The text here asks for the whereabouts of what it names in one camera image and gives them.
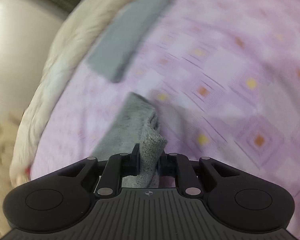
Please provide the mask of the purple patterned bed sheet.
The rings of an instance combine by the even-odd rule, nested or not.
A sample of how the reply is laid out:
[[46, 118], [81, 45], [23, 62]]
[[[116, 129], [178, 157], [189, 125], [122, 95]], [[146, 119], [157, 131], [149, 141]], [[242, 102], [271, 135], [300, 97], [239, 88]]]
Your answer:
[[165, 150], [281, 185], [300, 239], [300, 0], [175, 0], [112, 83], [85, 57], [56, 103], [31, 179], [91, 155], [126, 96], [157, 109]]

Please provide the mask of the folded blue-grey garment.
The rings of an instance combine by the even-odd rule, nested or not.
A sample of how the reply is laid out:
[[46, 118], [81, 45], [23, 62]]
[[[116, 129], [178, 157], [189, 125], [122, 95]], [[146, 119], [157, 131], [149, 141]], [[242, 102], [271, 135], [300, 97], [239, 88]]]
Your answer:
[[134, 0], [115, 18], [90, 53], [89, 67], [110, 82], [120, 82], [149, 29], [174, 0]]

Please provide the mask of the cream quilted comforter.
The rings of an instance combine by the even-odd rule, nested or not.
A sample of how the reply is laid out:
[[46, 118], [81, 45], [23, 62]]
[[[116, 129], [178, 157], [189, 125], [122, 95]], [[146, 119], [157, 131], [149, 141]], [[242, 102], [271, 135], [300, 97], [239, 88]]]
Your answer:
[[81, 0], [57, 32], [42, 78], [23, 113], [15, 140], [10, 179], [13, 187], [30, 180], [25, 173], [34, 161], [51, 113], [73, 72], [117, 13], [133, 0]]

